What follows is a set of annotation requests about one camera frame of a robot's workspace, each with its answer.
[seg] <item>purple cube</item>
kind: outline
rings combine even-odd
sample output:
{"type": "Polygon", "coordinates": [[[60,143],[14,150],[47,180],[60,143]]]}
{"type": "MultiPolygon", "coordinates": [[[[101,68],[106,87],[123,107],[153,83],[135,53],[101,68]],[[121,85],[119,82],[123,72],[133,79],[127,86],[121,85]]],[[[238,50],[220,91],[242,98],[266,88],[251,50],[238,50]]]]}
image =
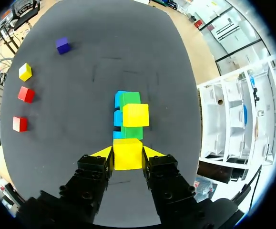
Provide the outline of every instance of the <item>purple cube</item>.
{"type": "Polygon", "coordinates": [[[58,39],[56,41],[56,48],[57,48],[58,53],[60,55],[68,52],[70,50],[70,45],[68,43],[68,38],[64,37],[64,38],[58,39]]]}

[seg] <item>chair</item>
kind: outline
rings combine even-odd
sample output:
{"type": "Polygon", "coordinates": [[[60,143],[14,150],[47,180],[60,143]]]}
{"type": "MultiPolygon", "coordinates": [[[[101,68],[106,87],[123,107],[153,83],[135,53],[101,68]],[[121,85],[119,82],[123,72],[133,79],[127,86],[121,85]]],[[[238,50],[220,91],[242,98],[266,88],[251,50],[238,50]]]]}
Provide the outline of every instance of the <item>chair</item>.
{"type": "Polygon", "coordinates": [[[27,23],[32,28],[29,20],[38,14],[41,8],[40,1],[38,0],[17,0],[12,6],[13,20],[17,20],[13,29],[16,31],[24,23],[27,23]]]}

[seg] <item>red cube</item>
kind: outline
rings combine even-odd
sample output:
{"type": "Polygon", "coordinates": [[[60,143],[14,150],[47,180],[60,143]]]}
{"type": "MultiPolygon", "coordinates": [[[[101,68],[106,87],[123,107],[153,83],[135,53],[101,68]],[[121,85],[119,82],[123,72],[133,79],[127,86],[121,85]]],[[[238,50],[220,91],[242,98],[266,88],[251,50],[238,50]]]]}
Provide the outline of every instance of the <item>red cube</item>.
{"type": "Polygon", "coordinates": [[[26,103],[31,104],[34,95],[35,95],[35,92],[32,89],[26,88],[26,87],[21,87],[19,94],[18,94],[18,98],[26,103]]]}
{"type": "Polygon", "coordinates": [[[13,130],[24,132],[28,130],[28,119],[13,117],[13,130]]]}

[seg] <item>block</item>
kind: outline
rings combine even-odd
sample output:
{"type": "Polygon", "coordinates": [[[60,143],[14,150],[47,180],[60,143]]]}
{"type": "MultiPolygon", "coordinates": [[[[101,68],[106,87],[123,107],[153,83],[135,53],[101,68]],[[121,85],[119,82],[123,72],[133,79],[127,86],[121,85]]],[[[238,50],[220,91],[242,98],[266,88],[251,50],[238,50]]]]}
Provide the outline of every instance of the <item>block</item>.
{"type": "Polygon", "coordinates": [[[112,139],[122,139],[122,134],[120,131],[113,131],[113,134],[112,134],[112,139]]]}
{"type": "Polygon", "coordinates": [[[18,94],[18,98],[26,103],[32,103],[33,98],[34,98],[35,92],[30,89],[30,88],[26,88],[26,87],[21,87],[19,94],[18,94]]]}
{"type": "Polygon", "coordinates": [[[142,168],[142,142],[138,139],[115,139],[113,141],[114,169],[142,168]]]}
{"type": "Polygon", "coordinates": [[[28,63],[25,63],[20,69],[19,69],[19,79],[26,82],[28,79],[32,77],[32,68],[29,66],[28,63]]]}
{"type": "Polygon", "coordinates": [[[107,147],[105,149],[102,149],[101,151],[99,152],[96,152],[90,156],[101,156],[101,157],[105,157],[105,158],[108,158],[109,154],[110,154],[110,151],[111,151],[111,148],[112,146],[110,147],[107,147]]]}
{"type": "Polygon", "coordinates": [[[113,113],[113,125],[114,126],[122,126],[123,115],[120,110],[117,110],[113,113]]]}
{"type": "Polygon", "coordinates": [[[165,156],[164,154],[159,153],[159,152],[157,152],[149,147],[146,147],[146,146],[143,146],[143,149],[146,153],[147,159],[149,159],[150,157],[154,157],[154,156],[165,156]]]}
{"type": "Polygon", "coordinates": [[[120,108],[120,95],[126,92],[127,91],[117,91],[114,96],[114,108],[120,108]]]}
{"type": "Polygon", "coordinates": [[[68,38],[64,37],[64,38],[58,39],[56,41],[56,48],[60,55],[70,51],[70,45],[68,42],[68,38]]]}
{"type": "Polygon", "coordinates": [[[126,104],[123,107],[123,126],[149,126],[148,104],[126,104]]]}
{"type": "Polygon", "coordinates": [[[143,127],[125,127],[121,126],[122,138],[143,139],[143,127]]]}
{"type": "Polygon", "coordinates": [[[13,130],[24,132],[28,130],[28,119],[21,117],[13,117],[13,130]]]}
{"type": "Polygon", "coordinates": [[[123,111],[123,107],[126,104],[140,104],[140,93],[139,92],[127,92],[120,95],[120,111],[123,111]]]}

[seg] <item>green cube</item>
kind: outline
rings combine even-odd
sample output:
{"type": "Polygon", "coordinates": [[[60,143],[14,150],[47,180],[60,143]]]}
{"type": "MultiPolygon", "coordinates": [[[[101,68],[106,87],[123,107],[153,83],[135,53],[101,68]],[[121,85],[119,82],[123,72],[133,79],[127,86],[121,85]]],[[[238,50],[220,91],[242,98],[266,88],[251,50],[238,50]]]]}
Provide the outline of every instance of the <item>green cube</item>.
{"type": "Polygon", "coordinates": [[[124,127],[121,126],[122,138],[137,138],[143,139],[143,127],[124,127]]]}
{"type": "Polygon", "coordinates": [[[140,104],[140,93],[139,92],[127,92],[120,95],[120,111],[123,111],[123,107],[126,104],[140,104]]]}

